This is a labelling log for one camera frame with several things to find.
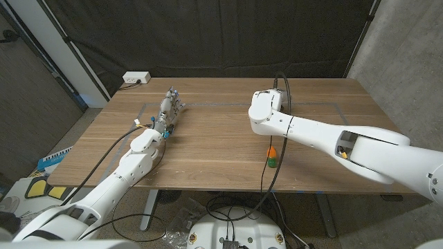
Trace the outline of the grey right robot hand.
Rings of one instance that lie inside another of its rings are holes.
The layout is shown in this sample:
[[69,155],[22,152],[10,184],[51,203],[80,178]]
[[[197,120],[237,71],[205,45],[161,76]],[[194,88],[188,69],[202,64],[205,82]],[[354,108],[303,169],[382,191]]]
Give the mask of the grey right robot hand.
[[290,104],[289,104],[289,95],[287,90],[276,89],[276,91],[280,94],[280,107],[278,109],[279,112],[290,114]]

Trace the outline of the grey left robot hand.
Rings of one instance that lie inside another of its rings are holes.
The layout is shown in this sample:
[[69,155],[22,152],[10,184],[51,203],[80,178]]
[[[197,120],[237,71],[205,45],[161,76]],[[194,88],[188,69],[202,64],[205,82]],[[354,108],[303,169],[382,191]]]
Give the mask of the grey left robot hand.
[[178,91],[171,86],[160,103],[157,117],[152,119],[152,128],[164,138],[171,136],[177,122],[177,116],[185,105],[181,102]]

